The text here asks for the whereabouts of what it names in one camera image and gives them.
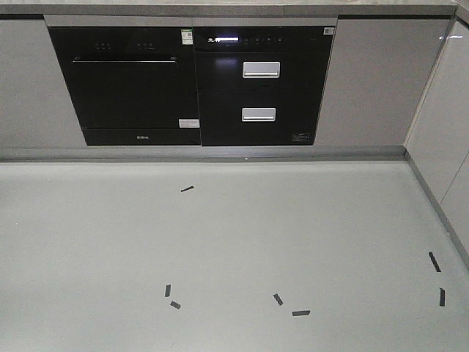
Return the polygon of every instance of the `silver handle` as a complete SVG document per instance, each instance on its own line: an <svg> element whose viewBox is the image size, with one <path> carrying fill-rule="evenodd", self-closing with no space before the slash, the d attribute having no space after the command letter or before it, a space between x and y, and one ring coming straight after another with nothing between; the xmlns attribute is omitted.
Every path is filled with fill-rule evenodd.
<svg viewBox="0 0 469 352"><path fill-rule="evenodd" d="M278 77L278 72L244 72L245 77Z"/></svg>
<svg viewBox="0 0 469 352"><path fill-rule="evenodd" d="M139 64L177 64L176 60L80 60L74 59L72 62L111 62L111 63L131 63L136 62Z"/></svg>
<svg viewBox="0 0 469 352"><path fill-rule="evenodd" d="M280 62L243 62L243 78L279 78Z"/></svg>
<svg viewBox="0 0 469 352"><path fill-rule="evenodd" d="M243 122L275 122L276 108L242 108Z"/></svg>

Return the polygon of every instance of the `label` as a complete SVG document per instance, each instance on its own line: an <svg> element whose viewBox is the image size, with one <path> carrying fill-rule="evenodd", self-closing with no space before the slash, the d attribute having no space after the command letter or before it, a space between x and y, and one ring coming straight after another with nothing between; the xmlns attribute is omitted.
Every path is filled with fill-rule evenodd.
<svg viewBox="0 0 469 352"><path fill-rule="evenodd" d="M181 38L183 45L193 45L192 29L181 29Z"/></svg>
<svg viewBox="0 0 469 352"><path fill-rule="evenodd" d="M196 119L179 119L179 128L199 128L199 121Z"/></svg>
<svg viewBox="0 0 469 352"><path fill-rule="evenodd" d="M294 133L292 136L292 142L309 142L310 139L310 133Z"/></svg>
<svg viewBox="0 0 469 352"><path fill-rule="evenodd" d="M334 27L324 27L324 35L333 35L334 34Z"/></svg>

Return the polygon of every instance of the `grey cabinet door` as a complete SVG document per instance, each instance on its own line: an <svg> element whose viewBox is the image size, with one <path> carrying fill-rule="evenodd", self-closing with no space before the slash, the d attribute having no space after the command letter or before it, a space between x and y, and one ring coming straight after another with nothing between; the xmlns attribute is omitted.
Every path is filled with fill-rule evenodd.
<svg viewBox="0 0 469 352"><path fill-rule="evenodd" d="M444 19L339 20L315 145L402 145Z"/></svg>
<svg viewBox="0 0 469 352"><path fill-rule="evenodd" d="M84 147L44 21L0 21L0 147Z"/></svg>
<svg viewBox="0 0 469 352"><path fill-rule="evenodd" d="M469 157L454 178L441 208L465 250L469 252Z"/></svg>
<svg viewBox="0 0 469 352"><path fill-rule="evenodd" d="M406 145L438 202L469 150L468 82L469 30L456 23Z"/></svg>

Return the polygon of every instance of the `grey floor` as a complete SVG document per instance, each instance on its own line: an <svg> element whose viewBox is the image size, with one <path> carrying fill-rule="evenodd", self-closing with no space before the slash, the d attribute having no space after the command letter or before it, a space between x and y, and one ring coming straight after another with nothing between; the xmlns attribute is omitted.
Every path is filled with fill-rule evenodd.
<svg viewBox="0 0 469 352"><path fill-rule="evenodd" d="M468 272L404 161L0 164L1 352L468 346Z"/></svg>

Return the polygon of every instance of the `black appliance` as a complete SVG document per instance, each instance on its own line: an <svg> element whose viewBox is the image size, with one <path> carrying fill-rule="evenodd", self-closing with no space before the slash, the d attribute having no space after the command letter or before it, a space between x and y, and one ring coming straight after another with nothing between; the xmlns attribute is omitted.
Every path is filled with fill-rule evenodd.
<svg viewBox="0 0 469 352"><path fill-rule="evenodd" d="M200 144L191 29L49 33L88 145Z"/></svg>
<svg viewBox="0 0 469 352"><path fill-rule="evenodd" d="M195 27L202 145L313 144L334 27Z"/></svg>

